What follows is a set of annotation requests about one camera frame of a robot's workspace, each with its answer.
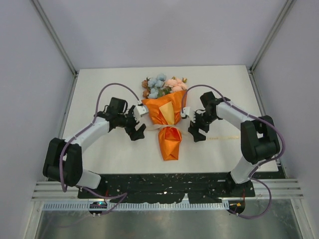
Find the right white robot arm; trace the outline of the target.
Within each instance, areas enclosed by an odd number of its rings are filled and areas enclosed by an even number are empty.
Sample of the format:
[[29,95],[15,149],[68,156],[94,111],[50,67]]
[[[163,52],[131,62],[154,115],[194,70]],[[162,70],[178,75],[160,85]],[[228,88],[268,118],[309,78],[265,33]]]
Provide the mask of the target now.
[[217,98],[212,92],[204,93],[200,100],[204,109],[199,113],[189,107],[184,107],[180,113],[183,119],[190,119],[188,132],[194,142],[206,140],[205,134],[215,120],[225,120],[240,130],[242,157],[227,174],[224,190],[230,196],[241,195],[249,187],[253,171],[281,150],[273,119],[252,116],[229,98]]

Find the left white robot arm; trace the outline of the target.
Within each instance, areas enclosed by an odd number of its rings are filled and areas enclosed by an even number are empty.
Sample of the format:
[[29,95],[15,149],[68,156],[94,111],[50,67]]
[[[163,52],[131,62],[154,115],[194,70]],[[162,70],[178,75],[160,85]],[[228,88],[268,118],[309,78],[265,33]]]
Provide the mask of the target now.
[[49,145],[43,166],[43,175],[48,179],[67,187],[89,188],[95,198],[102,198],[107,191],[102,182],[102,176],[83,169],[82,155],[95,141],[108,134],[111,130],[123,128],[130,140],[143,139],[146,125],[138,129],[139,120],[148,114],[148,109],[142,103],[128,108],[125,100],[112,97],[103,111],[98,111],[93,121],[74,136],[66,139],[53,138]]

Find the orange wrapping paper sheet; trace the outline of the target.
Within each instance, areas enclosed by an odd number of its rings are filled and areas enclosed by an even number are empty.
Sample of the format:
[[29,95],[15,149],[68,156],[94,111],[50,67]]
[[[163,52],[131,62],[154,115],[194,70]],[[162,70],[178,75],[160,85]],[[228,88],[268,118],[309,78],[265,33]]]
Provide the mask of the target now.
[[158,99],[144,99],[142,103],[149,110],[149,117],[158,132],[159,148],[164,161],[179,159],[182,133],[176,125],[181,120],[181,110],[185,107],[185,90],[169,93]]

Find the fake flower bouquet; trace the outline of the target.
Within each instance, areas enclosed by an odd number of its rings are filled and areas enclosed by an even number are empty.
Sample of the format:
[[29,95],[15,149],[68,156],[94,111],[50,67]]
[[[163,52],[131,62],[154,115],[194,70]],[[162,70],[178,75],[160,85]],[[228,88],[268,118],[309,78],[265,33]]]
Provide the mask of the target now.
[[165,81],[166,75],[163,73],[158,74],[156,77],[146,77],[142,81],[143,97],[145,99],[158,99],[164,96]]

